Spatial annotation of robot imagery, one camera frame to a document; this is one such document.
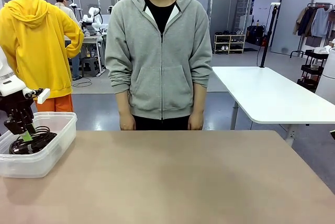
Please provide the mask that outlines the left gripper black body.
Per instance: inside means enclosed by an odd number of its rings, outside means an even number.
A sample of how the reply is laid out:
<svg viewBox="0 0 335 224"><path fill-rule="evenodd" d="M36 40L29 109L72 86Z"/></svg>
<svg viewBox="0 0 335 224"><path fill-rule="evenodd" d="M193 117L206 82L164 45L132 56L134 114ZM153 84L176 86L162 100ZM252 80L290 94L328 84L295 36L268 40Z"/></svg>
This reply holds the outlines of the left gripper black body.
<svg viewBox="0 0 335 224"><path fill-rule="evenodd" d="M7 116L12 116L16 120L32 120L34 118L31 105L36 96L28 93L13 93L8 96L1 96L1 110Z"/></svg>

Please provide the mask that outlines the person's right hand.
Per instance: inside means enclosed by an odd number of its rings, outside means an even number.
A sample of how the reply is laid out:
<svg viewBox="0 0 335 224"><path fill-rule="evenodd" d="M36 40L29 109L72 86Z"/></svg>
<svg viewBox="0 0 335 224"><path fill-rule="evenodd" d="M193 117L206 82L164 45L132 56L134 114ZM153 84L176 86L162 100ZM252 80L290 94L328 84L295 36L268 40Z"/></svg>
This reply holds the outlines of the person's right hand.
<svg viewBox="0 0 335 224"><path fill-rule="evenodd" d="M132 131L136 129L136 121L131 113L119 114L120 130Z"/></svg>

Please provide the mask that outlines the person's left hand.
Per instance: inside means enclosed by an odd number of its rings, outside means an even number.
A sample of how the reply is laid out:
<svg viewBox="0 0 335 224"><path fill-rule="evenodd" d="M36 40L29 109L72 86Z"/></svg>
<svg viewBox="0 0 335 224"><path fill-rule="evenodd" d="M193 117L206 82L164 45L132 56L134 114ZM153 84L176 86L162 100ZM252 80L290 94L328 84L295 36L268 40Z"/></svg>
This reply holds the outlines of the person's left hand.
<svg viewBox="0 0 335 224"><path fill-rule="evenodd" d="M194 111L188 119L188 130L202 130L204 125L204 112Z"/></svg>

